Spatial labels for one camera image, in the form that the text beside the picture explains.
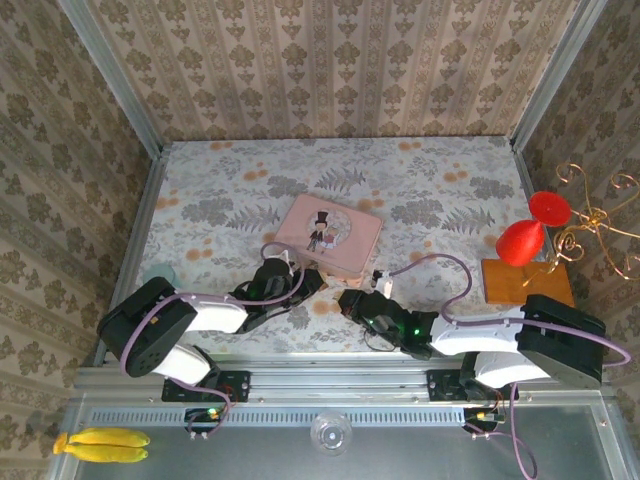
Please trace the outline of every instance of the wooden block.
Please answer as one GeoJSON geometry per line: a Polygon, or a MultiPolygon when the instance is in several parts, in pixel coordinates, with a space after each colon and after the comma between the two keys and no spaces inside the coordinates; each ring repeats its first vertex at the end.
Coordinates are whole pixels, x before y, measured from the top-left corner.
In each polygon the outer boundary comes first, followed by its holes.
{"type": "Polygon", "coordinates": [[[549,264],[531,262],[524,267],[512,267],[502,260],[482,260],[482,276],[484,277],[484,298],[487,303],[502,305],[524,305],[527,295],[541,293],[575,307],[567,269],[564,264],[558,265],[553,273],[545,273],[549,264]],[[544,269],[526,286],[522,284],[534,273],[544,269]]]}

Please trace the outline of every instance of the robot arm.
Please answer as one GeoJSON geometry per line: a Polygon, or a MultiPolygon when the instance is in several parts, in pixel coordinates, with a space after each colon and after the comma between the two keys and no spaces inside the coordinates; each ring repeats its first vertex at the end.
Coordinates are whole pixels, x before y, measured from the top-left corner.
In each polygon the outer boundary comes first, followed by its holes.
{"type": "Polygon", "coordinates": [[[544,295],[530,295],[522,308],[457,317],[451,323],[437,312],[409,312],[381,290],[346,290],[338,302],[342,314],[415,358],[474,355],[473,378],[491,388],[537,378],[553,378],[578,388],[601,384],[602,345],[517,323],[535,319],[604,337],[601,321],[544,295]],[[481,320],[495,323],[478,325],[481,320]]]}
{"type": "Polygon", "coordinates": [[[226,296],[176,295],[167,280],[155,277],[102,319],[98,335],[120,360],[125,345],[151,309],[163,299],[177,297],[142,330],[126,359],[125,369],[131,377],[153,372],[196,385],[211,377],[215,364],[199,349],[182,345],[181,337],[187,332],[205,330],[228,334],[250,332],[262,325],[274,309],[291,309],[324,285],[317,271],[307,270],[300,287],[287,297],[299,283],[301,274],[300,270],[291,269],[288,258],[267,258],[252,280],[226,296]]]}

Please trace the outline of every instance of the bride and groom illustration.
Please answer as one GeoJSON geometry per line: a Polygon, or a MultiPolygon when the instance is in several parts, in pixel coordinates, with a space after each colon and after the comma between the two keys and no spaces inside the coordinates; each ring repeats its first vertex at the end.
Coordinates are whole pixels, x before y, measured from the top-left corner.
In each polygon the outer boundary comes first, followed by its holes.
{"type": "Polygon", "coordinates": [[[307,250],[315,252],[321,248],[320,253],[324,253],[327,249],[332,250],[338,245],[340,238],[340,230],[334,225],[329,225],[327,216],[329,212],[318,212],[318,218],[315,221],[315,230],[309,236],[310,242],[307,250]]]}

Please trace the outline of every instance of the top hat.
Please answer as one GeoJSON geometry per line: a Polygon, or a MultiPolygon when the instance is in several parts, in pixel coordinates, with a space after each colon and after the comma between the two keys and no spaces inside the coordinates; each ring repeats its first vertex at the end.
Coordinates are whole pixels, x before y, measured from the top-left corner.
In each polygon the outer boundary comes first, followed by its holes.
{"type": "Polygon", "coordinates": [[[327,225],[327,215],[329,212],[318,212],[318,220],[316,220],[316,225],[319,223],[324,223],[327,225]]]}

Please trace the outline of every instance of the red cup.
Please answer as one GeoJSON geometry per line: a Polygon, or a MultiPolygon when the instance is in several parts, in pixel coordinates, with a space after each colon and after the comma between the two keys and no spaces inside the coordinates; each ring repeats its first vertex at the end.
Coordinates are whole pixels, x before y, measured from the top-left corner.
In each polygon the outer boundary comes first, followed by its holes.
{"type": "Polygon", "coordinates": [[[560,227],[571,218],[571,207],[560,195],[538,192],[529,201],[529,211],[535,220],[520,220],[507,228],[496,242],[500,259],[523,267],[538,254],[544,244],[543,225],[560,227]]]}

